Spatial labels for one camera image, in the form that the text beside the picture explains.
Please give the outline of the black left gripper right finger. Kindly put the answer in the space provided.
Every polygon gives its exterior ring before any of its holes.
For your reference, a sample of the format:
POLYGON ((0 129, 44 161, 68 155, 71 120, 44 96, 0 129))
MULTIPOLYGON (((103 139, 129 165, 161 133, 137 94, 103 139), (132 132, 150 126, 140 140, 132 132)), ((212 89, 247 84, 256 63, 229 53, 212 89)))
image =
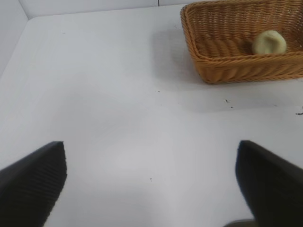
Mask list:
POLYGON ((242 140, 235 175, 259 227, 303 225, 303 170, 264 147, 242 140))

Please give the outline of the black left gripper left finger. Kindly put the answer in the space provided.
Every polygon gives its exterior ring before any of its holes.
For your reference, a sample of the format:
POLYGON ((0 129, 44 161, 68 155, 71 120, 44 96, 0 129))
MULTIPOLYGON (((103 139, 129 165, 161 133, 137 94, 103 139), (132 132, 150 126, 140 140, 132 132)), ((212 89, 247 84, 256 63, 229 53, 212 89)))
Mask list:
POLYGON ((0 171, 0 225, 42 227, 67 178, 64 144, 53 141, 0 171))

